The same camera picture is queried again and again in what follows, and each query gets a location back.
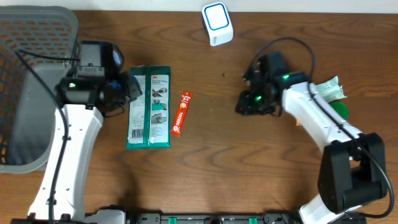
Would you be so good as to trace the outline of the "green 3M package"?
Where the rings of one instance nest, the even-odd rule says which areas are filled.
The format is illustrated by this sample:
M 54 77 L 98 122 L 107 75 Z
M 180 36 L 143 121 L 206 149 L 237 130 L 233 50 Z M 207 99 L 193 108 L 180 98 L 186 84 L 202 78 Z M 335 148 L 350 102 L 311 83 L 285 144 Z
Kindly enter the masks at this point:
M 127 150 L 170 147 L 171 67 L 132 67 L 142 95 L 129 104 Z

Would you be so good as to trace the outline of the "red Nescafe stick sachet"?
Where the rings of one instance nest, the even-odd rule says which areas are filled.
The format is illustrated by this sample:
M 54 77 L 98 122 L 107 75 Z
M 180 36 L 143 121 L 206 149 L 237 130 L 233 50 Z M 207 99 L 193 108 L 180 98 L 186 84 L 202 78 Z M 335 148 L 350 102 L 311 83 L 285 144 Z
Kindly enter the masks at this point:
M 178 105 L 178 110 L 175 116 L 174 123 L 171 128 L 171 133 L 179 137 L 181 135 L 182 126 L 184 119 L 187 115 L 187 111 L 192 100 L 193 94 L 187 91 L 182 93 L 180 103 Z

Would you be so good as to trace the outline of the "light blue tissue pack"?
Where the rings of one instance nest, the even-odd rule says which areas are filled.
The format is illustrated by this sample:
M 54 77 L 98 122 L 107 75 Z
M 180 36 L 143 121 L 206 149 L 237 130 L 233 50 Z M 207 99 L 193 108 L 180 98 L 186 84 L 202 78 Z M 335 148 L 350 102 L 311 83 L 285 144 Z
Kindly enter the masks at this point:
M 317 84 L 316 88 L 320 96 L 328 103 L 347 98 L 344 94 L 343 87 L 339 85 L 338 76 L 333 77 L 327 82 Z

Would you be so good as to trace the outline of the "green lid white jar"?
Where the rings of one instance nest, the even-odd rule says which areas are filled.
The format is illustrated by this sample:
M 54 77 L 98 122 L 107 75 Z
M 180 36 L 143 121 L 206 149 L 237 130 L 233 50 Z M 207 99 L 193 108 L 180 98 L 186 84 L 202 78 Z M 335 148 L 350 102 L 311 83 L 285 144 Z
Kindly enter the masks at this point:
M 340 101 L 333 101 L 330 103 L 330 106 L 344 119 L 347 120 L 349 118 L 349 109 L 345 104 Z

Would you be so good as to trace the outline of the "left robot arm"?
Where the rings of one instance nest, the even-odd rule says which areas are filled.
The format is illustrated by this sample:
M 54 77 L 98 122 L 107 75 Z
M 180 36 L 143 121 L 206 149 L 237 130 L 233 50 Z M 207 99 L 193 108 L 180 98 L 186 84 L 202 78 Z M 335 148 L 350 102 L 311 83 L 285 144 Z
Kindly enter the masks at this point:
M 85 220 L 85 189 L 93 146 L 102 128 L 106 104 L 114 110 L 141 95 L 130 72 L 107 76 L 66 76 L 57 85 L 60 106 L 47 168 L 29 208 L 34 222 L 81 223 Z

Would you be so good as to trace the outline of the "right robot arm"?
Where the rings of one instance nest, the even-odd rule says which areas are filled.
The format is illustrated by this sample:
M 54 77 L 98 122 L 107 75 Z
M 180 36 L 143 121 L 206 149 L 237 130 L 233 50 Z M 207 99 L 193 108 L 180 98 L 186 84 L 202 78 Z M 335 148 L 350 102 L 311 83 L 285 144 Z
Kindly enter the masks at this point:
M 296 216 L 275 214 L 289 223 L 364 223 L 384 218 L 395 195 L 386 174 L 384 143 L 342 118 L 318 93 L 303 72 L 246 72 L 249 89 L 239 96 L 243 115 L 272 114 L 280 107 L 300 121 L 322 153 L 318 195 Z

